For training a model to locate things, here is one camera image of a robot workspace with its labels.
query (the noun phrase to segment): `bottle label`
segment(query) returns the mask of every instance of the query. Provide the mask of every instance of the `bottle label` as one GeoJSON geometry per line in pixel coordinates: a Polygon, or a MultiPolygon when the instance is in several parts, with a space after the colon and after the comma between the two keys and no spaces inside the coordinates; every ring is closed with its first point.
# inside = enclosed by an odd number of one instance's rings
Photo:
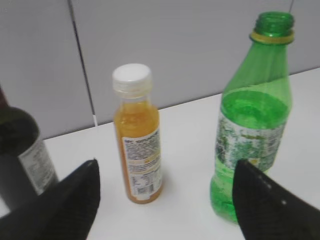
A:
{"type": "Polygon", "coordinates": [[[143,201],[162,184],[159,129],[143,137],[123,137],[131,194],[143,201]]]}
{"type": "Polygon", "coordinates": [[[246,159],[264,172],[275,161],[284,128],[285,124],[270,129],[246,128],[220,112],[215,155],[232,170],[238,160],[246,159]]]}
{"type": "Polygon", "coordinates": [[[40,137],[18,156],[34,190],[42,194],[56,176],[47,148],[40,137]]]}

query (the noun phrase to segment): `orange juice bottle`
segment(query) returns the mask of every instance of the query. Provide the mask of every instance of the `orange juice bottle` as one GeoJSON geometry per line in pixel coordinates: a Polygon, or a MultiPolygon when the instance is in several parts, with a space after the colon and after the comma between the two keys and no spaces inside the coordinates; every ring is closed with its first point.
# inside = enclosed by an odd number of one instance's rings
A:
{"type": "Polygon", "coordinates": [[[113,89],[121,97],[114,124],[126,194],[137,204],[155,200],[162,190],[158,109],[150,103],[149,67],[131,63],[113,72],[113,89]]]}

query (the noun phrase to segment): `bottle neck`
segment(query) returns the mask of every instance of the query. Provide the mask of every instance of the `bottle neck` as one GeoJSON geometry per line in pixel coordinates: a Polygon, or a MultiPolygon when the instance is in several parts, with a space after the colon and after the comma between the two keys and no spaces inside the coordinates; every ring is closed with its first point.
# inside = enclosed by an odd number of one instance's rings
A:
{"type": "Polygon", "coordinates": [[[120,109],[122,112],[141,112],[151,106],[150,95],[136,98],[121,98],[120,109]]]}
{"type": "Polygon", "coordinates": [[[286,78],[287,46],[254,41],[224,92],[286,78]]]}
{"type": "Polygon", "coordinates": [[[9,107],[7,99],[5,97],[5,94],[2,90],[2,88],[0,87],[0,109],[4,109],[9,107]]]}

